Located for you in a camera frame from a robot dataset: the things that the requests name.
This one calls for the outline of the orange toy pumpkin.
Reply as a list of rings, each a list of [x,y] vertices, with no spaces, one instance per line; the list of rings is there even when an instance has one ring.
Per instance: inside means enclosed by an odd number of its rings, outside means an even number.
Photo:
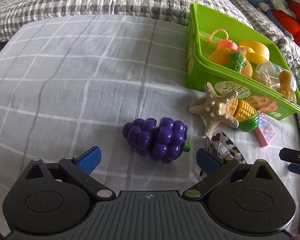
[[[253,77],[253,68],[250,62],[239,50],[219,48],[208,57],[208,60],[246,77]]]

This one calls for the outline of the beige starfish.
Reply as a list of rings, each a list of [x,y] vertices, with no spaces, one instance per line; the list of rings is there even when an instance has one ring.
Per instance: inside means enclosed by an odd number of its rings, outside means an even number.
[[[188,109],[194,115],[203,115],[207,119],[204,130],[206,137],[211,137],[219,123],[225,123],[232,128],[237,128],[239,122],[230,112],[230,106],[237,99],[238,93],[233,90],[225,96],[219,96],[211,83],[205,84],[206,100],[201,105],[192,106]]]

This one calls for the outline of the brown squishy hand toy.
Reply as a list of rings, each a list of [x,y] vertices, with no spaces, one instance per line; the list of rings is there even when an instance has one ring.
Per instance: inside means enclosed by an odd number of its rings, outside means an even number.
[[[289,71],[282,71],[279,74],[280,87],[277,92],[291,102],[296,103],[296,94],[292,89],[292,79],[293,76]]]

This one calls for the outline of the toy corn with green husk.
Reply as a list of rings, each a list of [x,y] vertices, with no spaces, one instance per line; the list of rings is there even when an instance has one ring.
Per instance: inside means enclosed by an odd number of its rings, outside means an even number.
[[[256,109],[242,99],[235,99],[229,108],[232,116],[238,121],[238,129],[242,132],[253,132],[258,128],[260,116]]]

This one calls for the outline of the blue plush monkey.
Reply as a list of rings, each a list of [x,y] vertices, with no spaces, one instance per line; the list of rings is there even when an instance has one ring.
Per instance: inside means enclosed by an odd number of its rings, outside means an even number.
[[[290,9],[288,0],[248,0],[248,1],[255,8],[264,12],[286,36],[288,36],[291,40],[294,40],[292,34],[289,31],[287,31],[273,15],[273,10],[278,10],[286,13],[287,15],[289,15],[290,17],[296,20],[296,15]]]

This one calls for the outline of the orange flower cushion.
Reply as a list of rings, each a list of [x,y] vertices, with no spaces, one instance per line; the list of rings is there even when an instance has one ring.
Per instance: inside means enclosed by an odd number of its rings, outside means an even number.
[[[289,32],[294,38],[294,42],[300,47],[300,4],[289,0],[289,7],[295,14],[295,18],[290,17],[281,10],[274,10],[273,15],[279,23]]]

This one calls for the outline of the purple toy grapes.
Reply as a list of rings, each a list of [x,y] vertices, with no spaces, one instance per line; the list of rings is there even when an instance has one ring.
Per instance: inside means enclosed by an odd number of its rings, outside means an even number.
[[[152,161],[164,164],[172,163],[191,149],[188,127],[169,117],[159,122],[154,118],[137,118],[123,126],[122,135],[137,154],[148,155]]]

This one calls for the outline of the grey grid sheet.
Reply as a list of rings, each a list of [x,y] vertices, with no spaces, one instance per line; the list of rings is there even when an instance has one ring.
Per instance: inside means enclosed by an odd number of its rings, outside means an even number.
[[[185,85],[186,27],[143,17],[51,18],[23,26],[0,52],[0,232],[2,202],[35,157],[57,162],[93,146],[92,176],[122,190],[184,191],[199,180],[205,119]],[[170,117],[189,128],[189,153],[171,164],[132,151],[122,136],[136,118]]]

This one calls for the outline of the green plastic cookie box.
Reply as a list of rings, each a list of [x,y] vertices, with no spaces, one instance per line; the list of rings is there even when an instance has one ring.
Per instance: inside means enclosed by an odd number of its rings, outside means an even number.
[[[264,44],[269,49],[272,63],[283,69],[290,69],[277,45],[261,33],[221,12],[192,4],[187,26],[187,88],[203,92],[205,83],[209,82],[220,95],[236,90],[238,98],[247,100],[256,109],[261,109],[276,120],[300,114],[299,91],[296,91],[297,103],[293,103],[252,78],[209,61],[209,56],[217,46],[213,42],[207,43],[205,38],[216,29],[227,31],[230,40],[235,43],[253,40]]]

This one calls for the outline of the clear cotton swab jar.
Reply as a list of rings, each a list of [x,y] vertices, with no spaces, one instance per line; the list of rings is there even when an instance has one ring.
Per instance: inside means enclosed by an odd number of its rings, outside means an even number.
[[[296,79],[293,74],[277,64],[274,64],[270,61],[264,60],[260,62],[253,74],[253,79],[272,90],[278,90],[280,87],[279,75],[281,72],[289,72],[291,76],[290,86],[292,90],[295,92],[297,89]]]

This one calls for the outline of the yellow toy pot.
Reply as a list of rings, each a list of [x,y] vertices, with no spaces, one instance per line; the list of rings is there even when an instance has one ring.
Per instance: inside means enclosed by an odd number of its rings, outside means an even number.
[[[259,64],[263,61],[269,61],[269,49],[261,42],[244,40],[239,43],[239,47],[246,49],[246,58],[250,63]]]

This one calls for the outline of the grey checked quilt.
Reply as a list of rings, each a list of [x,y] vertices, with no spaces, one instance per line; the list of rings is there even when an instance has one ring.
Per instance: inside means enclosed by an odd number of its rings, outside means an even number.
[[[7,44],[29,23],[71,16],[134,16],[186,27],[192,3],[228,15],[273,41],[284,55],[300,89],[300,48],[247,0],[4,0],[0,3],[0,41]],[[276,136],[265,148],[260,147],[252,133],[243,133],[223,124],[219,129],[234,141],[249,163],[258,158],[266,159],[281,177],[296,202],[296,216],[290,232],[300,233],[300,176],[290,173],[287,164],[279,159],[283,147],[300,149],[300,116],[290,116],[282,121],[270,116],[269,121]]]

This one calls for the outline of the leopard print hair claw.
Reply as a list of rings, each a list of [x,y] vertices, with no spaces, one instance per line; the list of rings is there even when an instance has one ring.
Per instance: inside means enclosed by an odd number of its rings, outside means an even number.
[[[204,147],[198,149],[196,153],[200,180],[211,175],[232,159],[236,159],[240,164],[247,163],[238,147],[224,132],[220,130],[213,132],[211,137],[204,139]]]

